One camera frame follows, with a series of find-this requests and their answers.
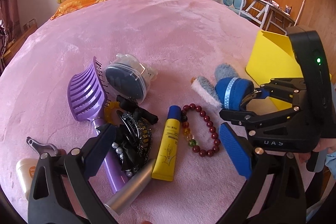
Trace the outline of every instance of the blue rubber pad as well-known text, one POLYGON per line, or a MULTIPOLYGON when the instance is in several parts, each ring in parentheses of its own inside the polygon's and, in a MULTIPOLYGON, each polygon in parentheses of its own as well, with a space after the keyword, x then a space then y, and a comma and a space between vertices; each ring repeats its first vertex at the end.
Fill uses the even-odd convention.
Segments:
POLYGON ((249 179, 252 174, 252 163, 249 151, 244 148, 244 141, 247 140, 237 136, 226 122, 219 127, 219 139, 229 154, 238 174, 249 179))

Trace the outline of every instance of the pillow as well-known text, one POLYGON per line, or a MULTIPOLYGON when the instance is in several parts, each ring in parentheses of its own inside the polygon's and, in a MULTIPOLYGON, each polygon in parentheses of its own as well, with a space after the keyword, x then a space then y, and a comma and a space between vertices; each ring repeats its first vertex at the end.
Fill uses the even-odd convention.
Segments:
POLYGON ((60 7, 58 7, 56 13, 50 18, 50 20, 103 1, 106 0, 66 0, 60 5, 60 7))

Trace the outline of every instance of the blue tube cap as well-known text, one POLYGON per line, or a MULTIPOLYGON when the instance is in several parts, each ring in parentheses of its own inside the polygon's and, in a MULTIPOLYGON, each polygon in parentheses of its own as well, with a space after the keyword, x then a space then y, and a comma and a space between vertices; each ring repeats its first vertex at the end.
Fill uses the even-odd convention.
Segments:
POLYGON ((181 120, 181 108, 179 106, 170 106, 167 119, 181 120))

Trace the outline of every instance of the red bead bracelet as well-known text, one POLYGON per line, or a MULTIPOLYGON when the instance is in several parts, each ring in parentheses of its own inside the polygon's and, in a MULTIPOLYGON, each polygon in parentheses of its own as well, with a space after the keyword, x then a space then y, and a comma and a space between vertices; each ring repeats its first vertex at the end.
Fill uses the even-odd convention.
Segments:
POLYGON ((195 104, 185 105, 181 110, 181 122, 183 127, 183 135, 186 137, 189 146, 193 148, 194 153, 198 153, 201 157, 212 157, 214 153, 219 151, 219 144, 221 141, 218 139, 218 133, 216 133, 216 128, 213 126, 213 122, 210 120, 210 117, 202 110, 201 106, 196 106, 195 104), (187 117, 187 112, 189 110, 196 110, 203 120, 206 122, 209 132, 211 133, 211 138, 214 140, 214 146, 208 151, 201 149, 198 145, 192 134, 190 133, 189 122, 187 117))

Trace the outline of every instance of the bed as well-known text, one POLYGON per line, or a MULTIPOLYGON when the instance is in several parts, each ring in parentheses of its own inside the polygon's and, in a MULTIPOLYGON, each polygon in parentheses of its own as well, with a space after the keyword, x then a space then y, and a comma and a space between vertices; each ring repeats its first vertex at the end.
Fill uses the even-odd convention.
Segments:
MULTIPOLYGON (((27 136, 69 152, 95 135, 89 122, 73 119, 67 101, 70 78, 83 71, 94 55, 107 65, 117 53, 133 54, 158 69, 141 104, 159 117, 152 128, 150 157, 155 158, 170 105, 194 102, 213 117, 216 127, 222 123, 219 109, 191 90, 190 79, 204 75, 214 81, 215 67, 224 62, 248 78, 245 66, 257 32, 257 26, 212 0, 107 0, 46 22, 27 39, 0 78, 0 185, 9 201, 27 219, 28 202, 15 171, 19 159, 37 158, 25 142, 27 136)), ((275 110, 268 100, 249 108, 258 113, 275 110)), ((204 122, 192 115, 189 121, 201 145, 210 146, 204 122)), ((234 129, 244 136, 243 128, 234 129)), ((307 186, 311 175, 303 165, 300 169, 307 186)), ((181 135, 174 181, 151 181, 117 220, 215 223, 244 181, 222 146, 214 157, 201 158, 181 135)), ((112 196, 103 167, 90 183, 103 202, 112 196)), ((252 213, 260 208, 269 183, 270 178, 252 213)), ((74 194, 69 195, 82 214, 74 194)))

